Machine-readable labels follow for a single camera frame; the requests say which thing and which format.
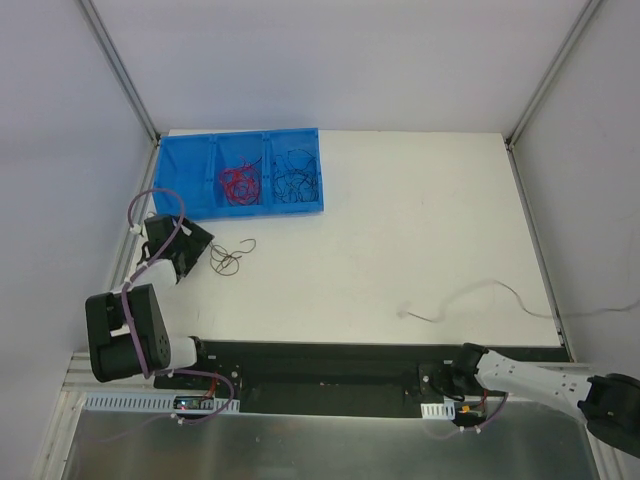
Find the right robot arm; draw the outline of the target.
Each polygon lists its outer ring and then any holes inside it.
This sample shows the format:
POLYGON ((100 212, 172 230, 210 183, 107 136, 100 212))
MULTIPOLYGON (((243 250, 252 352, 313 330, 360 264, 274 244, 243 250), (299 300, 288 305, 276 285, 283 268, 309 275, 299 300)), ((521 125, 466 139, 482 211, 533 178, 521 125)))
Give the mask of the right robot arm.
POLYGON ((450 373, 461 394, 482 388, 526 398, 581 421, 603 443, 639 456, 639 381, 633 377, 563 373, 472 343, 462 346, 450 373))

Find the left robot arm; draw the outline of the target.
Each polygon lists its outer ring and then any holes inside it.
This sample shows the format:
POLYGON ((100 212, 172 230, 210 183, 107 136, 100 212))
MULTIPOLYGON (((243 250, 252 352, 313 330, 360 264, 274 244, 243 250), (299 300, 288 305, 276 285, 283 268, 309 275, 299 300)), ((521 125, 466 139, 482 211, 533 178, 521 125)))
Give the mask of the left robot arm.
POLYGON ((170 334, 159 296, 196 266, 213 235, 188 219, 156 215, 144 221, 141 256, 129 279, 85 302, 89 358, 101 383, 176 370, 188 388, 204 387, 210 363, 194 336, 170 334))

